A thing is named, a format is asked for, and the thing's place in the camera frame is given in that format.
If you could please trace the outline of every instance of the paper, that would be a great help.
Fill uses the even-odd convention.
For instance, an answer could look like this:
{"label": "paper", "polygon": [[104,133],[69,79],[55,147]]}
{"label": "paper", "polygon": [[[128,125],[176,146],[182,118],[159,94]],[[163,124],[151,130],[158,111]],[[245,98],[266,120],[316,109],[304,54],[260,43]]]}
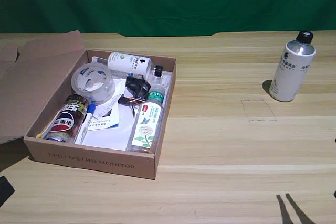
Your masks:
{"label": "paper", "polygon": [[94,118],[91,119],[88,131],[118,127],[118,124],[119,124],[119,106],[118,103],[115,103],[112,110],[110,110],[101,119],[99,120],[96,120]]}
{"label": "paper", "polygon": [[96,107],[96,110],[93,114],[93,119],[95,120],[100,120],[104,115],[106,115],[113,108],[113,106],[118,103],[121,95],[124,94],[126,79],[113,79],[113,81],[116,88],[114,94],[106,103]]}
{"label": "paper", "polygon": [[83,145],[108,148],[114,150],[126,150],[126,146],[132,131],[134,117],[128,106],[116,104],[119,107],[119,126],[115,128],[88,131]]}

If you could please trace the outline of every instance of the bottle with plant label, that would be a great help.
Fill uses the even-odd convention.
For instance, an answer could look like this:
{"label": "bottle with plant label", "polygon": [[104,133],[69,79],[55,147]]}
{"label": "bottle with plant label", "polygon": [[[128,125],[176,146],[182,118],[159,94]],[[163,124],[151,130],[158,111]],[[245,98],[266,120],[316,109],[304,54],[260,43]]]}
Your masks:
{"label": "bottle with plant label", "polygon": [[147,100],[141,104],[134,121],[126,151],[154,153],[163,114],[165,88],[161,85],[162,67],[156,66]]}
{"label": "bottle with plant label", "polygon": [[269,89],[274,99],[281,102],[294,99],[316,54],[312,39],[312,32],[301,31],[296,40],[286,44]]}

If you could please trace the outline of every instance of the wooden table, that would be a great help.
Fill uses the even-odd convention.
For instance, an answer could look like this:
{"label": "wooden table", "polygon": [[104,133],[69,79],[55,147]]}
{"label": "wooden table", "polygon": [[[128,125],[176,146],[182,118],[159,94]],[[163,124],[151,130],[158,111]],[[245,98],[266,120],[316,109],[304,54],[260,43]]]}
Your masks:
{"label": "wooden table", "polygon": [[[0,146],[0,175],[16,189],[0,222],[336,223],[336,31],[315,32],[317,56],[294,101],[262,85],[296,35],[83,34],[86,48],[177,57],[157,179],[33,162],[15,141]],[[0,46],[43,36],[1,34]]]}

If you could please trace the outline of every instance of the small bottle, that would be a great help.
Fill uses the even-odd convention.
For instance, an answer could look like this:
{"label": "small bottle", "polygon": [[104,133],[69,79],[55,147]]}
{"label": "small bottle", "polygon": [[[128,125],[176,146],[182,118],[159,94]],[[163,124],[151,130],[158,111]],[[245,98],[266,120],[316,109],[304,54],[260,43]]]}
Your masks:
{"label": "small bottle", "polygon": [[312,32],[301,31],[296,40],[286,44],[269,89],[274,99],[281,102],[294,99],[316,54],[310,44],[312,39]]}
{"label": "small bottle", "polygon": [[150,58],[121,52],[112,52],[107,66],[114,71],[113,74],[146,81],[148,81],[154,70],[154,64]]}
{"label": "small bottle", "polygon": [[154,77],[147,100],[141,104],[135,117],[126,151],[154,153],[158,128],[163,114],[165,88],[161,85],[162,67],[154,68]]}

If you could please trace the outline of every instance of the aluminum bottle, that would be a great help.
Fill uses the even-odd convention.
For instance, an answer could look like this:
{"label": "aluminum bottle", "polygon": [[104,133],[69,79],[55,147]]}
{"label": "aluminum bottle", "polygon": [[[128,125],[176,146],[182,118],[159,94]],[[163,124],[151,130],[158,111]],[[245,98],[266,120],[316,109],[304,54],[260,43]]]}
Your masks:
{"label": "aluminum bottle", "polygon": [[281,102],[294,99],[316,54],[310,44],[312,39],[312,32],[301,31],[296,40],[286,44],[269,89],[274,99]]}

